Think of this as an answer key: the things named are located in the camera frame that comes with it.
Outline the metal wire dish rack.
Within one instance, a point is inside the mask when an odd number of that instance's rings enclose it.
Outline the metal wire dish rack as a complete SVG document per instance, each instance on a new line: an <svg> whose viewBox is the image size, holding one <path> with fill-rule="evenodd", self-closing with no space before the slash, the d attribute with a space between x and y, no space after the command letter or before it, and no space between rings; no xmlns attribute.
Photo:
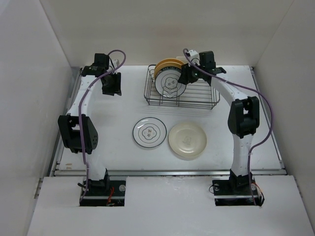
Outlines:
<svg viewBox="0 0 315 236"><path fill-rule="evenodd" d="M198 80L193 84L186 86L182 94L178 92L170 98L163 96L155 86L154 65L148 66L144 98L149 105L173 106L210 110L220 102L220 94L214 88L210 87L205 81Z"/></svg>

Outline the white plate green rim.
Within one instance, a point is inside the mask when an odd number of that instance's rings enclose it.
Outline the white plate green rim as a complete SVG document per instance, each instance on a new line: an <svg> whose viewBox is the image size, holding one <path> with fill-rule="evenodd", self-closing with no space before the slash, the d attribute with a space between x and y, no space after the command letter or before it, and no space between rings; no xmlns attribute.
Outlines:
<svg viewBox="0 0 315 236"><path fill-rule="evenodd" d="M146 117L139 120L133 127L134 141L142 148L156 148L167 136L166 125L158 118Z"/></svg>

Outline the cream plate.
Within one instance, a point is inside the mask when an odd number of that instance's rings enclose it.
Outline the cream plate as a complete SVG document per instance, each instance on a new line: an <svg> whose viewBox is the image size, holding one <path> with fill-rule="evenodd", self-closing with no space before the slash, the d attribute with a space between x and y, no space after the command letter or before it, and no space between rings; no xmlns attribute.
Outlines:
<svg viewBox="0 0 315 236"><path fill-rule="evenodd" d="M172 127L168 141L172 151L180 159L191 161L197 159L206 149L207 135L195 122L180 122Z"/></svg>

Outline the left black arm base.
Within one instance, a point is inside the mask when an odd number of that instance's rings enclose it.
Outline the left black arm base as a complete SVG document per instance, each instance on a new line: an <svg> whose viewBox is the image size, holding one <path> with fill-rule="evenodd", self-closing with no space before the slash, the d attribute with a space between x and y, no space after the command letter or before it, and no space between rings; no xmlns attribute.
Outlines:
<svg viewBox="0 0 315 236"><path fill-rule="evenodd" d="M82 188L79 200L81 207L124 207L126 180L111 180L105 176L100 180L88 180L88 190L85 192L86 181L78 183Z"/></svg>

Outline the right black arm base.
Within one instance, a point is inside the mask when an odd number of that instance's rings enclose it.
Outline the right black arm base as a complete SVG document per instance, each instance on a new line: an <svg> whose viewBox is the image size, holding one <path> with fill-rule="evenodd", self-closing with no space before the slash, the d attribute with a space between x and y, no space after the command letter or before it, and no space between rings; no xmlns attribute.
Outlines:
<svg viewBox="0 0 315 236"><path fill-rule="evenodd" d="M212 180L214 201L217 207L224 206L259 206L265 202L264 194L253 180L251 186L245 185L240 189L232 189L228 179L215 178Z"/></svg>

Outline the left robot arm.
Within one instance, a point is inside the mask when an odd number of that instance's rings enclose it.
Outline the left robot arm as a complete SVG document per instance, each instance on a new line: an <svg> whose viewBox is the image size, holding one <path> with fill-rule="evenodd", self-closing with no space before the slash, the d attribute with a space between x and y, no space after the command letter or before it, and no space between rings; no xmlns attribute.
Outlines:
<svg viewBox="0 0 315 236"><path fill-rule="evenodd" d="M65 115L58 118L58 126L65 148L72 153L82 154L89 177L90 164L87 156L92 154L98 145L98 132L91 118L92 109L99 94L122 95L121 67L118 60L108 54L96 53L91 65L85 66L80 74L80 85L74 101Z"/></svg>

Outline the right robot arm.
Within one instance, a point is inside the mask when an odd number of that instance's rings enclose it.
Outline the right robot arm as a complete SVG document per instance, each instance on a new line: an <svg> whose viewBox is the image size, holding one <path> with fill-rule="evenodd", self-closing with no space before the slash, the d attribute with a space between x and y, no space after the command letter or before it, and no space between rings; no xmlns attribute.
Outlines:
<svg viewBox="0 0 315 236"><path fill-rule="evenodd" d="M238 194L249 186L252 178L248 155L253 135L260 125L259 99L246 95L229 81L227 71L216 66L212 51L198 53L184 49L183 52L188 63L182 65L179 82L187 85L203 79L230 106L227 125L233 136L234 149L228 188L232 193Z"/></svg>

